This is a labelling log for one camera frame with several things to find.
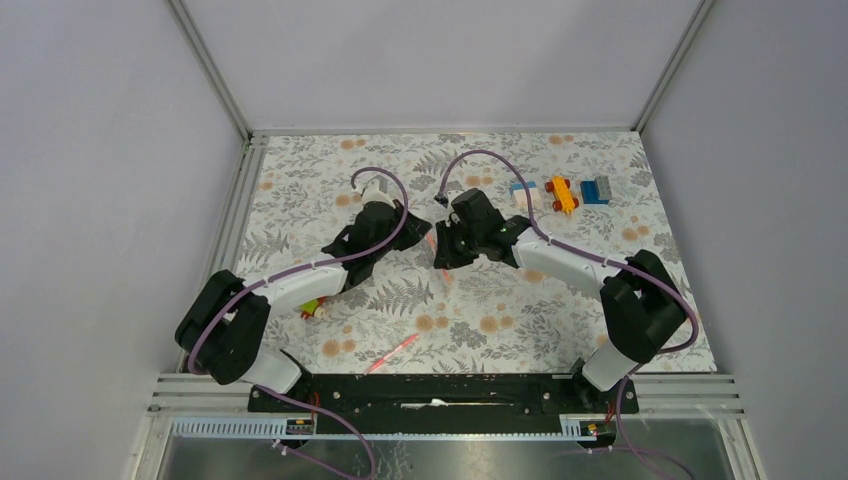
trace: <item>gray wall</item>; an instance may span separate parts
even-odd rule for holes
[[[239,140],[164,2],[0,11],[0,476],[119,478]]]
[[[848,456],[848,4],[718,2],[644,135],[772,479]]]
[[[698,0],[186,0],[255,128],[629,126]]]

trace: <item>yellow toy car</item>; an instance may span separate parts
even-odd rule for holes
[[[571,182],[567,178],[556,176],[550,182],[545,184],[545,191],[553,193],[556,200],[553,203],[555,212],[565,212],[566,215],[571,215],[580,205],[580,202],[571,194],[569,188]]]

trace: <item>pink pen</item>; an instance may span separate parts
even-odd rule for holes
[[[365,370],[364,375],[368,375],[369,373],[373,372],[374,370],[377,370],[378,368],[382,367],[383,364],[386,363],[386,360],[392,358],[392,356],[394,356],[394,354],[403,350],[405,347],[409,346],[409,344],[414,342],[416,338],[418,338],[417,333],[410,335],[409,338],[407,338],[406,340],[403,341],[403,343],[401,343],[400,345],[395,347],[394,350],[383,355],[383,358],[377,360],[376,362],[374,362],[374,365],[371,365],[370,367],[368,367],[368,370]]]

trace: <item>floral pattern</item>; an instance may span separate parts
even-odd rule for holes
[[[543,229],[597,252],[654,251],[692,301],[642,143],[630,132],[271,137],[238,274],[278,272],[327,245],[361,209],[349,179],[364,166],[395,173],[419,217],[444,219],[445,210],[433,201],[441,175],[456,155],[478,148],[504,155],[542,188],[536,212]],[[579,180],[607,175],[612,201],[580,205],[570,217],[554,212],[542,187],[553,175],[575,179],[571,190],[578,198]],[[526,215],[510,196],[512,183],[503,165],[472,155],[453,170],[447,194],[477,187],[504,216]],[[399,196],[391,182],[389,192]],[[559,280],[481,258],[450,271],[448,283],[432,262],[426,241],[390,252],[363,284],[328,298],[323,318],[302,320],[292,311],[269,319],[264,341],[324,373],[363,372],[416,332],[418,339],[379,372],[564,372],[607,341],[599,302]],[[672,343],[689,332],[684,325]],[[643,369],[713,370],[703,335],[693,348],[658,357]]]

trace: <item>gray floor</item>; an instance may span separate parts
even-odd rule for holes
[[[707,420],[627,421],[634,444],[672,455],[699,479],[733,475],[719,432]],[[628,453],[557,456],[580,448],[573,443],[531,441],[380,441],[379,479],[654,479]],[[351,474],[368,473],[368,457],[355,441],[313,441],[302,451]],[[658,461],[675,478],[676,467]],[[336,479],[333,474],[270,449],[266,440],[174,438],[160,480]]]

